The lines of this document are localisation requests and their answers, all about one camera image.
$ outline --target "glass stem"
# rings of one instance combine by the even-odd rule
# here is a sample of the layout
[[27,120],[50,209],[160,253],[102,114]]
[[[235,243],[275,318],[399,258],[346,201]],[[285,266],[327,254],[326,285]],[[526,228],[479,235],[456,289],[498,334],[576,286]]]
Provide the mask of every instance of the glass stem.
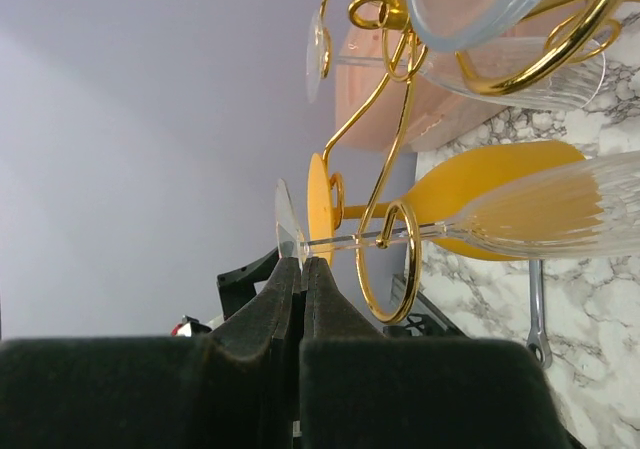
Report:
[[[447,225],[442,222],[421,224],[420,239],[437,239],[447,233]],[[301,242],[300,249],[307,257],[324,252],[339,251],[343,249],[356,249],[358,247],[377,246],[380,231],[365,232],[363,234],[351,234],[348,236],[332,237],[330,239],[316,239],[315,241]],[[406,227],[399,227],[391,231],[389,244],[407,243],[409,233]]]

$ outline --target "wrench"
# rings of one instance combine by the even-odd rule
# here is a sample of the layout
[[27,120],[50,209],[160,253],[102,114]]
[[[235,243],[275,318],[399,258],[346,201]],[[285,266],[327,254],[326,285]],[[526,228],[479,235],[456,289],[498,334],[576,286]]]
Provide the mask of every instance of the wrench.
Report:
[[531,330],[527,337],[527,347],[538,359],[543,369],[551,366],[552,354],[544,317],[544,281],[541,260],[529,261],[529,305]]

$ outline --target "table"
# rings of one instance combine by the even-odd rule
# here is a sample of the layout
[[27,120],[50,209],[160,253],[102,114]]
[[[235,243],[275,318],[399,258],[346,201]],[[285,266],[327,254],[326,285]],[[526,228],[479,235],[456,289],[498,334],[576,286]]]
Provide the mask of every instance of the table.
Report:
[[[416,180],[476,146],[560,139],[587,156],[640,150],[640,12],[607,50],[602,89],[582,110],[506,110],[446,146],[418,155]],[[524,343],[526,262],[476,261],[424,243],[422,291],[473,337]],[[566,427],[587,447],[640,447],[640,257],[545,261],[547,370]]]

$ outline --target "white marble surface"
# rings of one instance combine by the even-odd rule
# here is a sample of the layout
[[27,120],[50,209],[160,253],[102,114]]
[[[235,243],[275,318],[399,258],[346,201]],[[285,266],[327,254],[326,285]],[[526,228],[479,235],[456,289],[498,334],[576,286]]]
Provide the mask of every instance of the white marble surface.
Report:
[[[640,149],[640,14],[606,53],[607,75],[584,109],[511,109],[418,157],[416,179],[453,154],[486,144],[556,138],[588,156]],[[466,259],[424,245],[423,292],[471,336],[524,343],[528,265]],[[566,427],[589,448],[640,447],[640,257],[545,262],[547,370]]]

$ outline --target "wine glass holder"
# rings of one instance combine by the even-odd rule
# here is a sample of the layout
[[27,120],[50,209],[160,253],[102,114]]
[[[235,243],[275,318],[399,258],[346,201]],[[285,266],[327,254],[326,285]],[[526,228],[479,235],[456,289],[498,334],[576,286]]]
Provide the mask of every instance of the wine glass holder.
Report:
[[[319,24],[316,27],[317,41],[322,41],[321,49],[323,53],[320,76],[323,79],[330,72],[333,52],[330,34],[324,25],[324,15],[328,1],[322,0],[320,4]],[[613,18],[613,13],[619,5],[625,1],[640,2],[640,0],[542,0],[522,21],[533,19],[559,7],[579,1],[586,1],[586,7],[557,25],[548,35],[543,53],[539,58],[515,73],[501,77],[481,75],[476,70],[473,60],[467,51],[456,52],[455,57],[467,88],[473,93],[482,96],[499,97],[512,94],[541,81],[565,64],[577,63],[593,57],[609,47],[621,33],[621,24]],[[377,19],[369,20],[359,15],[360,9],[369,4],[377,7]],[[366,209],[360,218],[355,235],[357,238],[367,231],[374,214],[374,208],[378,204],[400,147],[404,143],[409,114],[413,106],[414,80],[425,61],[429,49],[420,41],[420,38],[413,30],[405,0],[351,0],[348,6],[348,18],[351,24],[359,29],[381,31],[381,52],[386,72],[364,104],[328,141],[322,153],[325,182],[329,188],[331,199],[333,199],[332,194],[335,190],[334,230],[340,227],[344,217],[345,188],[342,175],[339,172],[331,174],[329,171],[331,150],[376,102],[390,82],[405,85],[404,101],[396,135]],[[599,31],[607,28],[606,38],[600,43],[599,47],[590,52],[584,52],[587,42]],[[389,47],[390,31],[399,33],[400,36],[393,50]],[[406,58],[406,71],[399,73],[398,66],[403,57]],[[383,229],[376,239],[376,246],[384,249],[389,245],[390,235],[398,217],[401,217],[407,226],[409,268],[404,296],[393,312],[386,312],[380,307],[371,289],[365,259],[365,247],[356,248],[356,269],[364,298],[375,317],[388,324],[397,323],[407,316],[420,285],[420,264],[422,263],[420,230],[413,208],[405,201],[396,200],[389,204],[383,221]]]

